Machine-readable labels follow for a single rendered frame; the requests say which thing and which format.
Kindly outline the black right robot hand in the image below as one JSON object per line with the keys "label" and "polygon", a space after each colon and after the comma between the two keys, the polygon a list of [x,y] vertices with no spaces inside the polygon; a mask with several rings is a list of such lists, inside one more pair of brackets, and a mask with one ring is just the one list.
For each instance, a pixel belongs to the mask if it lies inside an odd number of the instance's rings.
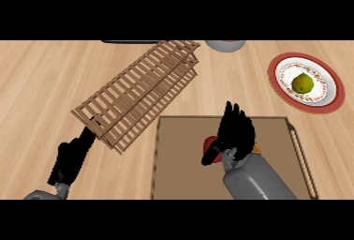
{"label": "black right robot hand", "polygon": [[233,148],[236,149],[233,160],[241,160],[252,153],[253,145],[255,127],[252,120],[239,109],[239,105],[227,102],[216,131],[216,140],[203,154],[202,165],[210,165],[218,153]]}

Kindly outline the red tomato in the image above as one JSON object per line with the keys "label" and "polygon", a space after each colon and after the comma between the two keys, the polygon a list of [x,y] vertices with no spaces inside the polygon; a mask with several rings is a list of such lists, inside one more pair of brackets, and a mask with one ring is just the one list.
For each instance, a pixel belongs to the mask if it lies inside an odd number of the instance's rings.
{"label": "red tomato", "polygon": [[[203,154],[208,152],[208,149],[210,147],[212,142],[216,140],[216,136],[208,136],[203,142]],[[212,163],[216,163],[221,161],[221,153],[218,153]]]}

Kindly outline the white patterned plate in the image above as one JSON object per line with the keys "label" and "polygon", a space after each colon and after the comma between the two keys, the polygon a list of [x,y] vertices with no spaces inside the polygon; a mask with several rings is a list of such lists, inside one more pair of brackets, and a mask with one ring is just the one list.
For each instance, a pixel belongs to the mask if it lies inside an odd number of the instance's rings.
{"label": "white patterned plate", "polygon": [[[312,81],[312,88],[306,93],[293,90],[292,82],[296,77],[308,77]],[[275,65],[275,82],[286,96],[306,106],[321,107],[334,100],[334,78],[324,67],[309,59],[283,59]]]}

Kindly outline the brown wooden tray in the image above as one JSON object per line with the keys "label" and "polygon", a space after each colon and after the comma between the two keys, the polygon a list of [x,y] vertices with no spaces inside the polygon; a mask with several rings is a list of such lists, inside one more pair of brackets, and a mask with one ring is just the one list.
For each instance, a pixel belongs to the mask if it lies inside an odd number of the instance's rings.
{"label": "brown wooden tray", "polygon": [[[284,116],[253,117],[255,142],[299,199],[318,198],[296,129]],[[159,118],[150,198],[153,200],[228,200],[218,163],[202,164],[205,139],[215,135],[216,116]]]}

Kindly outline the wooden slatted tiered shelf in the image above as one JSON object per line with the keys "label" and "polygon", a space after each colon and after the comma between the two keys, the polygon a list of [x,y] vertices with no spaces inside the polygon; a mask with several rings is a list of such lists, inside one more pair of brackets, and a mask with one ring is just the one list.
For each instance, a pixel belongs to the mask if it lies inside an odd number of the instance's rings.
{"label": "wooden slatted tiered shelf", "polygon": [[121,154],[196,77],[191,40],[160,41],[98,91],[72,109],[72,115],[110,149]]}

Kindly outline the green pear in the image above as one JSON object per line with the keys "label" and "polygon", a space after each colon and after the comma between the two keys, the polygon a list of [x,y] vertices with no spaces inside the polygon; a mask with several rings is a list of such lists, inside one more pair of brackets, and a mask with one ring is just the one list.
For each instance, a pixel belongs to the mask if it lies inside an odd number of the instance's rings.
{"label": "green pear", "polygon": [[314,87],[312,78],[305,73],[300,73],[292,80],[292,90],[298,94],[306,94],[311,92],[312,87]]}

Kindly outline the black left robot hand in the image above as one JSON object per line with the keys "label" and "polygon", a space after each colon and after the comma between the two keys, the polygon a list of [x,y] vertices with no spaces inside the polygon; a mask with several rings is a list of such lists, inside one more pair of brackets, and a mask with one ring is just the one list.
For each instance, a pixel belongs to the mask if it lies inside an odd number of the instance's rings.
{"label": "black left robot hand", "polygon": [[79,136],[57,146],[56,161],[47,183],[67,186],[76,180],[82,162],[95,140],[95,134],[85,127]]}

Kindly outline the grey bowl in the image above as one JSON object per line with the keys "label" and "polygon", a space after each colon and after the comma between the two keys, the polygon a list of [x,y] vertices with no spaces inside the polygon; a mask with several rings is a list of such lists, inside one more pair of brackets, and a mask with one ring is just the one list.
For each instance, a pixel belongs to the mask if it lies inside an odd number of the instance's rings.
{"label": "grey bowl", "polygon": [[206,40],[208,46],[219,53],[233,53],[244,45],[244,40]]}

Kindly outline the red round placemat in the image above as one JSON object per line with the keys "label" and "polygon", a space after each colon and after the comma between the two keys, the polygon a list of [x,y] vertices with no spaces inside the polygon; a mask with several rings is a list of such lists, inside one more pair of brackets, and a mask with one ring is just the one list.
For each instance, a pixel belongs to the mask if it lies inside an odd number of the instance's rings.
{"label": "red round placemat", "polygon": [[[317,64],[324,72],[328,74],[328,77],[333,80],[334,84],[334,91],[333,91],[333,96],[328,99],[328,102],[324,103],[323,105],[308,105],[305,103],[299,103],[295,99],[292,99],[283,90],[280,89],[280,86],[277,84],[277,67],[280,66],[280,63],[284,60],[293,60],[295,58],[308,60],[311,63]],[[343,98],[345,98],[345,91],[343,91],[343,83],[339,78],[339,75],[336,74],[334,70],[331,69],[330,66],[324,64],[324,62],[315,58],[314,56],[300,53],[300,52],[287,52],[280,54],[269,62],[268,69],[267,69],[267,74],[268,74],[268,81],[271,84],[271,87],[275,91],[277,96],[281,98],[281,100],[298,110],[306,112],[306,113],[331,113],[336,111],[340,106],[343,105]]]}

